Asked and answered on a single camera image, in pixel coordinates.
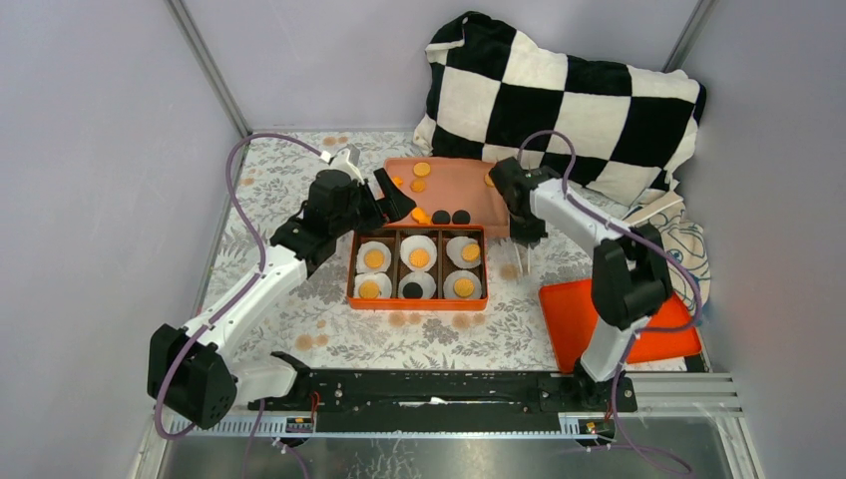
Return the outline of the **orange tin lid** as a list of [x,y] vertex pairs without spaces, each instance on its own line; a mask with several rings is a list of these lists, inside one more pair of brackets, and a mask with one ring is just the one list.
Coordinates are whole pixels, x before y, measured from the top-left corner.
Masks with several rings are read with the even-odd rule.
[[[587,349],[598,322],[591,301],[591,282],[582,279],[543,286],[539,290],[539,300],[559,370],[571,373]],[[636,342],[629,363],[670,360],[699,353],[701,343],[693,328],[673,334],[649,333]]]

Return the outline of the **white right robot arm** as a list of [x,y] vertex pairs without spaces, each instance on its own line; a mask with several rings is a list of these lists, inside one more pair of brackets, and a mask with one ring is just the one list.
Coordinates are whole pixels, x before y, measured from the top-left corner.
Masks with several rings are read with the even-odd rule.
[[572,395],[582,409],[596,411],[612,397],[609,380],[624,363],[635,331],[672,294],[660,234],[607,215],[548,167],[525,170],[509,158],[496,163],[489,176],[509,212],[513,242],[534,247],[554,227],[592,260],[591,299],[599,320],[575,369],[581,377]]

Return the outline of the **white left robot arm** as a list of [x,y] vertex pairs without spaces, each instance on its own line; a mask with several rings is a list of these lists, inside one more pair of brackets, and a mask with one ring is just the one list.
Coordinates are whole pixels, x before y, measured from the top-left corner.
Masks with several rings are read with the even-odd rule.
[[180,328],[164,324],[153,334],[147,387],[158,420],[170,409],[209,429],[233,407],[261,399],[287,410],[306,403],[310,386],[291,361],[237,361],[234,352],[273,305],[335,254],[341,237],[379,230],[415,209],[383,169],[374,173],[381,191],[374,195],[357,157],[346,147],[329,158],[299,211],[259,245],[257,264],[216,303]]

